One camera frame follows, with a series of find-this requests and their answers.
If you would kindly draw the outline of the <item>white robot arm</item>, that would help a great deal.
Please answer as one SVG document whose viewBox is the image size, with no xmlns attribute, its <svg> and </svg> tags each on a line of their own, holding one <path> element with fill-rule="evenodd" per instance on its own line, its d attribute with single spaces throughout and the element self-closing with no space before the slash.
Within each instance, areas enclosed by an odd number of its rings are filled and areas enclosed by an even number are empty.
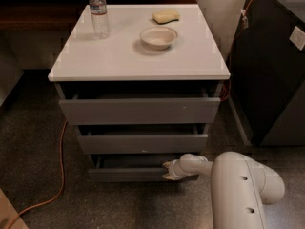
<svg viewBox="0 0 305 229">
<path fill-rule="evenodd" d="M 164 167 L 168 180 L 197 175 L 211 179 L 213 229 L 268 229 L 264 207 L 285 194 L 278 172 L 237 152 L 222 153 L 213 161 L 185 154 Z"/>
</svg>

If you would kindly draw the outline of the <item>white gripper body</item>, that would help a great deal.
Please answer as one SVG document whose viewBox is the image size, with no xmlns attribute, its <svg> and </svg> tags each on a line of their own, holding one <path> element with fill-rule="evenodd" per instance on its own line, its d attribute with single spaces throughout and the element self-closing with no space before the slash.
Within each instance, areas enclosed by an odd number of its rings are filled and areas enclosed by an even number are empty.
<svg viewBox="0 0 305 229">
<path fill-rule="evenodd" d="M 170 162 L 169 177 L 170 179 L 182 179 L 187 176 L 187 173 L 181 168 L 180 160 L 176 159 Z"/>
</svg>

